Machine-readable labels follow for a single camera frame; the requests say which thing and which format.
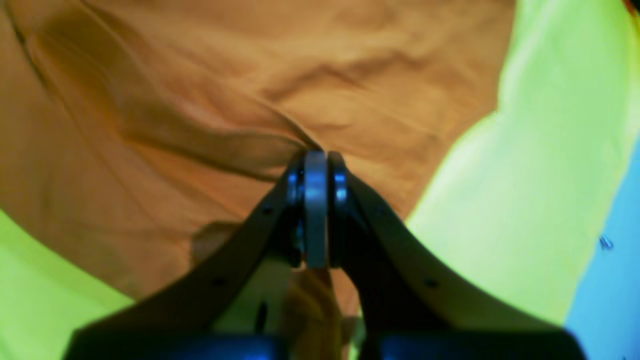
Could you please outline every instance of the orange fabric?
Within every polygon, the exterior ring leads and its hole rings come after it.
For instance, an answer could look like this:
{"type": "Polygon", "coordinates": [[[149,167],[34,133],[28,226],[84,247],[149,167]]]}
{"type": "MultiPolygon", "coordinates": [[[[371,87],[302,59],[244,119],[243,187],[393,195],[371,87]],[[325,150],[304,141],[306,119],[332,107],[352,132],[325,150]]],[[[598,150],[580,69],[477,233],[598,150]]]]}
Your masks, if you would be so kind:
{"type": "Polygon", "coordinates": [[[302,148],[340,151],[405,216],[493,110],[513,8],[4,0],[0,208],[136,299],[224,241],[302,148]]]}

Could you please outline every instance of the screw hole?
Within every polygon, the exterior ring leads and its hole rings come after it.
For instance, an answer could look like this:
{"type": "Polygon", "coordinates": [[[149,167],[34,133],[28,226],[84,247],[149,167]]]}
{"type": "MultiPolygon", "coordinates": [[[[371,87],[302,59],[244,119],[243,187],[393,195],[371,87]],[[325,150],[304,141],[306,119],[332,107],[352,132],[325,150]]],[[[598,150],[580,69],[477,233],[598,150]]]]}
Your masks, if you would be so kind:
{"type": "Polygon", "coordinates": [[[227,280],[224,277],[217,277],[217,278],[213,279],[211,284],[213,286],[215,286],[215,287],[220,287],[220,286],[226,285],[227,284],[227,280]]]}
{"type": "Polygon", "coordinates": [[[298,249],[291,249],[289,254],[289,263],[294,268],[299,268],[302,265],[302,253],[298,249]]]}
{"type": "Polygon", "coordinates": [[[425,279],[424,285],[429,289],[435,289],[439,286],[438,282],[435,281],[434,279],[425,279]]]}
{"type": "Polygon", "coordinates": [[[267,314],[269,313],[269,307],[267,306],[266,301],[262,301],[260,303],[260,308],[258,308],[258,314],[255,317],[255,333],[262,334],[264,332],[264,328],[267,325],[267,314]]]}

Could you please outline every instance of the wrinkled fabric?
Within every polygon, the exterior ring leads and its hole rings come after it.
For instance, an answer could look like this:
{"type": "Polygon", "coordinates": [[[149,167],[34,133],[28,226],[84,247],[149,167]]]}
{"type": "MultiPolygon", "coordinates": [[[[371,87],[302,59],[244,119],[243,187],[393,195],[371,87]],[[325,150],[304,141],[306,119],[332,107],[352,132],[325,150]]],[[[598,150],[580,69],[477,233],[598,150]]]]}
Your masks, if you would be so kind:
{"type": "MultiPolygon", "coordinates": [[[[219,247],[300,149],[340,151],[409,214],[494,109],[513,16],[507,0],[2,4],[0,208],[136,300],[219,247]]],[[[297,276],[300,347],[319,332],[311,353],[338,356],[353,288],[297,276]]]]}

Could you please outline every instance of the blue surface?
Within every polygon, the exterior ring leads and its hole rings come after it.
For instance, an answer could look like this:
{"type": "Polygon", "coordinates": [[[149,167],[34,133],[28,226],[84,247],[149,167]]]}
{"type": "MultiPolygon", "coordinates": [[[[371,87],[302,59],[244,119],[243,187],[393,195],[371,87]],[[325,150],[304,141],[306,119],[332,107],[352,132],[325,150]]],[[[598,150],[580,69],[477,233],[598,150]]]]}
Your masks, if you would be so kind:
{"type": "Polygon", "coordinates": [[[567,327],[589,360],[640,360],[640,142],[576,292],[567,327]]]}

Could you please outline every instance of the lime green fabric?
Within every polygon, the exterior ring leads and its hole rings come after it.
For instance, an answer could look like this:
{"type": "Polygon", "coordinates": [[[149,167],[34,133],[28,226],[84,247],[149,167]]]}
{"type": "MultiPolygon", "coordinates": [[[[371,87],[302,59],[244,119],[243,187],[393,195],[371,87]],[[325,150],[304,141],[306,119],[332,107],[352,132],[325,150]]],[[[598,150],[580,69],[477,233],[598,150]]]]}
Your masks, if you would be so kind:
{"type": "Polygon", "coordinates": [[[499,106],[460,138],[408,227],[498,298],[562,324],[640,120],[623,1],[520,0],[499,106]]]}
{"type": "Polygon", "coordinates": [[[61,358],[72,331],[131,303],[0,211],[0,359],[61,358]]]}

